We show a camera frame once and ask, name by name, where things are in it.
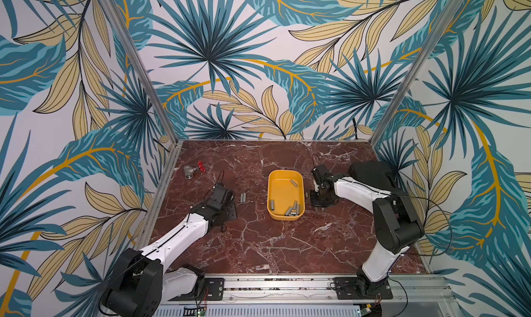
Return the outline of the yellow plastic storage tray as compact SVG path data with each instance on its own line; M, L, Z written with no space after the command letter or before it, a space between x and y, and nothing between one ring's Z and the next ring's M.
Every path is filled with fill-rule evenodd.
M296 181L295 187L290 180ZM270 210L270 200L275 201L275 210ZM286 211L293 206L294 201L300 205L297 217L285 216ZM305 212L304 179L301 173L292 170L274 170L268 177L267 209L271 218L281 221L296 221Z

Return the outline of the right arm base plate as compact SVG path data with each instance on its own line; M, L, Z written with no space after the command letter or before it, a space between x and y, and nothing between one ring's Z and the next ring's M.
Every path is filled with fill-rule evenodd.
M393 298L388 278L379 282L370 282L365 278L333 278L332 288L338 300L390 300Z

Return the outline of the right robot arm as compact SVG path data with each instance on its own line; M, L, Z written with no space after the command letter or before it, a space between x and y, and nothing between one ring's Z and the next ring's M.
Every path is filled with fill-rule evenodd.
M340 289L361 298L391 298L387 285L392 267L425 234L411 198L392 182L386 162L358 162L349 167L347 175L333 175L321 164L311 174L313 207L328 208L348 200L373 215L376 244L354 282Z

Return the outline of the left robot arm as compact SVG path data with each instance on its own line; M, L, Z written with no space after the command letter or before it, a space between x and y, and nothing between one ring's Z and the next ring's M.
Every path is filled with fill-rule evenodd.
M200 299L207 290L204 271L189 264L175 271L169 268L214 227L236 218L234 192L215 184L209 197L193 206L163 237L118 256L100 307L113 316L153 316L161 304L172 299Z

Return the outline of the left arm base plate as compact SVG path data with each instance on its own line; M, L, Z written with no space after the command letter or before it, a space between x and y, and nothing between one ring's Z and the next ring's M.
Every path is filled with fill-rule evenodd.
M192 292L170 299L170 302L197 301L199 299L210 301L222 301L224 293L224 278L204 278L200 279Z

